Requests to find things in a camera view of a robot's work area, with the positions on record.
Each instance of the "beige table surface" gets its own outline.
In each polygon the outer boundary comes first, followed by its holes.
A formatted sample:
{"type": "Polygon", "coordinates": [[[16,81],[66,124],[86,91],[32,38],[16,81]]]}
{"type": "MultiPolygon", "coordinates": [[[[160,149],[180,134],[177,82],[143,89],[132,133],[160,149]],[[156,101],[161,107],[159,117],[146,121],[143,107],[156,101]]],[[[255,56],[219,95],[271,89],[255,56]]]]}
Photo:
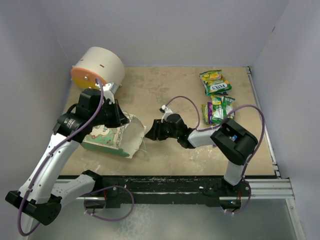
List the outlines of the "beige table surface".
{"type": "MultiPolygon", "coordinates": [[[[199,73],[214,67],[127,67],[122,87],[115,97],[124,112],[136,115],[148,131],[154,119],[162,117],[159,108],[177,95],[191,98],[201,111],[201,105],[209,102],[199,73]]],[[[222,67],[222,74],[231,83],[229,96],[235,98],[235,107],[255,104],[255,98],[244,67],[222,67]]],[[[72,84],[65,108],[76,103],[81,90],[72,84]]],[[[181,115],[188,127],[195,127],[198,119],[194,107],[185,99],[176,99],[170,108],[181,115]]],[[[261,121],[253,108],[236,112],[235,120],[253,133],[257,139],[261,134],[261,121]]],[[[184,149],[175,139],[151,141],[144,139],[149,158],[143,151],[132,159],[94,152],[80,146],[66,163],[61,175],[79,175],[92,170],[100,175],[223,175],[228,160],[218,148],[202,146],[184,149]]],[[[264,140],[251,160],[247,175],[274,175],[267,142],[264,140]]]]}

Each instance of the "wall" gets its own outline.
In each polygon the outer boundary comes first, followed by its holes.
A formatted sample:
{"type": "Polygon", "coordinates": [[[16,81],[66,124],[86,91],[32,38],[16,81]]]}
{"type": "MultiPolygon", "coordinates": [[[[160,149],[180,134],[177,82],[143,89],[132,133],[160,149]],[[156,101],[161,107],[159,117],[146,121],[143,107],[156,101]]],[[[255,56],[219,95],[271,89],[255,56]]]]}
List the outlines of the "wall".
{"type": "Polygon", "coordinates": [[[253,80],[281,176],[290,177],[308,240],[320,238],[320,1],[291,0],[253,80]]]}
{"type": "Polygon", "coordinates": [[[249,66],[289,0],[40,0],[73,64],[89,47],[127,66],[249,66]]]}
{"type": "Polygon", "coordinates": [[[42,156],[62,111],[71,64],[37,0],[0,1],[0,235],[17,239],[5,202],[42,156]]]}

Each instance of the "cylindrical container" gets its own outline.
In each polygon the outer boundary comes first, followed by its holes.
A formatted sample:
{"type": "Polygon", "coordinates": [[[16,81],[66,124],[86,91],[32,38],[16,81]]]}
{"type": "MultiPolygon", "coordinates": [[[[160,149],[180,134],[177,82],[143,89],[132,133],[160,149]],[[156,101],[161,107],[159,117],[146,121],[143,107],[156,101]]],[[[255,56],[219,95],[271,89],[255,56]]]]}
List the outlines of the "cylindrical container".
{"type": "Polygon", "coordinates": [[[125,77],[125,66],[112,51],[93,46],[71,70],[74,83],[80,88],[97,88],[95,79],[102,84],[115,83],[118,87],[125,77]]]}

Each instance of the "floor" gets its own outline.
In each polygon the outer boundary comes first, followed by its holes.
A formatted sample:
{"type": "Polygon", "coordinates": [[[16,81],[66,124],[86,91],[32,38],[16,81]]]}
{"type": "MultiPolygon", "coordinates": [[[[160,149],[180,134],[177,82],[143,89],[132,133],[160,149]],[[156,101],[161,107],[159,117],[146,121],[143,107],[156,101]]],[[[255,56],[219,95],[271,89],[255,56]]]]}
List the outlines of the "floor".
{"type": "MultiPolygon", "coordinates": [[[[209,102],[199,74],[214,67],[127,67],[122,87],[115,97],[121,109],[136,115],[148,131],[154,119],[160,119],[159,108],[177,95],[191,98],[199,111],[209,102]]],[[[244,67],[223,67],[222,74],[232,85],[229,95],[235,98],[234,105],[255,104],[253,90],[244,67]]],[[[81,90],[72,85],[65,108],[76,103],[81,90]]],[[[181,115],[189,127],[195,127],[198,119],[194,107],[184,99],[176,99],[170,108],[181,115]]],[[[261,121],[253,108],[238,111],[235,120],[253,133],[261,134],[261,121]]],[[[132,159],[94,152],[79,147],[68,160],[62,175],[79,175],[92,170],[100,175],[223,175],[228,160],[218,148],[203,146],[184,149],[175,139],[151,141],[144,139],[145,153],[138,151],[132,159]]],[[[266,140],[247,168],[247,175],[274,175],[272,159],[266,140]]]]}

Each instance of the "robotic arm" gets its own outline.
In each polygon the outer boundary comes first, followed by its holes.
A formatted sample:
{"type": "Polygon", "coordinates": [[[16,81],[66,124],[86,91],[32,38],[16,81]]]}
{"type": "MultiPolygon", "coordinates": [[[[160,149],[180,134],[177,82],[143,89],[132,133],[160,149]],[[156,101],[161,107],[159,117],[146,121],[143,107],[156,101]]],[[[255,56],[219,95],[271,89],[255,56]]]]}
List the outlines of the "robotic arm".
{"type": "Polygon", "coordinates": [[[18,191],[10,191],[7,194],[5,198],[7,202],[18,209],[22,208],[23,213],[41,224],[48,225],[56,219],[65,205],[101,187],[102,177],[90,170],[83,172],[68,184],[56,187],[54,185],[71,154],[93,127],[105,125],[107,128],[117,128],[129,123],[118,101],[114,99],[113,89],[112,84],[107,84],[101,89],[104,98],[97,113],[101,91],[88,88],[80,94],[78,103],[72,105],[58,118],[50,142],[31,176],[18,191]],[[84,128],[71,137],[81,127],[84,128]]]}
{"type": "Polygon", "coordinates": [[[187,127],[179,114],[163,105],[162,119],[155,119],[151,130],[145,135],[151,140],[177,139],[186,149],[216,145],[229,160],[223,180],[232,187],[243,178],[247,158],[254,152],[258,140],[250,132],[228,119],[218,127],[197,130],[187,127]]]}

